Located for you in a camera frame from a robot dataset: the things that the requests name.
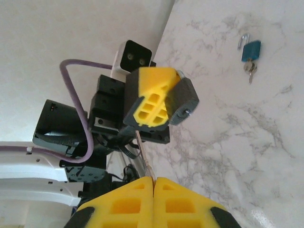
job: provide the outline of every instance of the marble countertop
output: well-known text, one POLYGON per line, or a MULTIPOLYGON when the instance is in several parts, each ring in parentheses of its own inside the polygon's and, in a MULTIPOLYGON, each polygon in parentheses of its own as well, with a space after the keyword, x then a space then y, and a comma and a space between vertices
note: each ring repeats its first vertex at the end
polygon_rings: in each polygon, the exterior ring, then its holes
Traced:
POLYGON ((243 228, 304 224, 304 4, 301 0, 177 0, 155 62, 182 70, 200 98, 146 143, 156 176, 228 208, 243 228), (262 41, 251 85, 242 34, 262 41))

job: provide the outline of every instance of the padlock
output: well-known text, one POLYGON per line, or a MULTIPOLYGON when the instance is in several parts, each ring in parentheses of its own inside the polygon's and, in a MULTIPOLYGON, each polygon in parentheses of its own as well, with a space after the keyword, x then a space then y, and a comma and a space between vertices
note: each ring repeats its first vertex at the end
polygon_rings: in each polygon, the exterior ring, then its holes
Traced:
POLYGON ((238 49, 241 49, 242 41, 245 39, 246 43, 243 47, 243 55, 242 55, 242 62, 248 62, 248 61, 254 61, 257 60, 260 56, 260 50, 261 50, 261 41, 255 40, 252 42, 249 42, 249 33, 244 34, 238 43, 238 49))

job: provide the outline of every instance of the blue padlock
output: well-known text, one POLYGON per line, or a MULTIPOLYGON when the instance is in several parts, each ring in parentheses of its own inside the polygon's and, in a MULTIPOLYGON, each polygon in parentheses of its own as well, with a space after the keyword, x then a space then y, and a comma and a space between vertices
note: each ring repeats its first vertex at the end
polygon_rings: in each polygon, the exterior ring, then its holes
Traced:
POLYGON ((261 41, 255 40, 249 42, 249 33, 244 34, 238 42, 237 48, 240 50, 242 47, 242 41, 245 39, 246 43, 243 47, 243 55, 242 55, 242 62, 254 61, 257 60, 260 56, 261 50, 261 41))

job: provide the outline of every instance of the padlock shackle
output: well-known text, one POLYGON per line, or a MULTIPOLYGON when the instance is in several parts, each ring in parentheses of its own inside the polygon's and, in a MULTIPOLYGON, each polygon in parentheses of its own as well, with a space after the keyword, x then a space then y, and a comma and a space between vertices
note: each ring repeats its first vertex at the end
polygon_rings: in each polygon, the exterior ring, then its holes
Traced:
POLYGON ((245 44, 249 43, 249 38, 250 38, 250 34, 249 33, 245 33, 244 35, 242 35, 242 37, 239 39, 239 42, 238 42, 238 45, 237 45, 238 50, 241 49, 242 42, 243 42, 244 39, 246 40, 245 44))

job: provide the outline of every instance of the purple cable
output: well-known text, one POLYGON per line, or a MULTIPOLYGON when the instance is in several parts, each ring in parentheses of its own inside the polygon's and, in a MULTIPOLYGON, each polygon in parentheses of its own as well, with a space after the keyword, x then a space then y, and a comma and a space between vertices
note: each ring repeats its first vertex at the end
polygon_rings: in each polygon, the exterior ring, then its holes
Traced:
MULTIPOLYGON (((44 153, 44 154, 49 154, 49 155, 53 155, 61 160, 67 161, 67 162, 72 162, 72 163, 83 163, 86 160, 88 160, 92 153, 93 153, 93 149, 94 149, 94 142, 93 142, 93 137, 92 134, 90 133, 89 129, 88 129, 88 123, 87 123, 87 117, 85 114, 85 111, 80 103, 79 97, 76 93, 76 90, 73 86, 72 80, 68 74, 67 71, 67 66, 68 65, 84 65, 84 66, 89 66, 89 67, 97 67, 97 68, 103 68, 103 69, 108 69, 111 70, 112 66, 111 65, 107 65, 107 64, 102 64, 102 63, 95 63, 95 62, 90 62, 90 61, 86 61, 86 60, 80 60, 80 59, 66 59, 64 61, 62 61, 60 63, 60 71, 63 77, 63 80, 67 86, 67 89, 70 93, 70 96, 72 98, 72 101, 74 103, 74 106, 76 108, 76 111, 79 115, 81 124, 84 128, 85 131, 85 136, 86 136, 86 140, 87 140, 87 151, 85 153, 85 155, 82 158, 79 159, 75 159, 75 158, 69 158, 66 157, 60 153, 54 152, 54 151, 50 151, 47 149, 41 149, 41 148, 32 148, 32 152, 39 152, 39 153, 44 153)), ((15 152, 15 151, 19 151, 19 152, 26 152, 27 151, 26 146, 0 146, 0 152, 3 151, 9 151, 9 152, 15 152)))

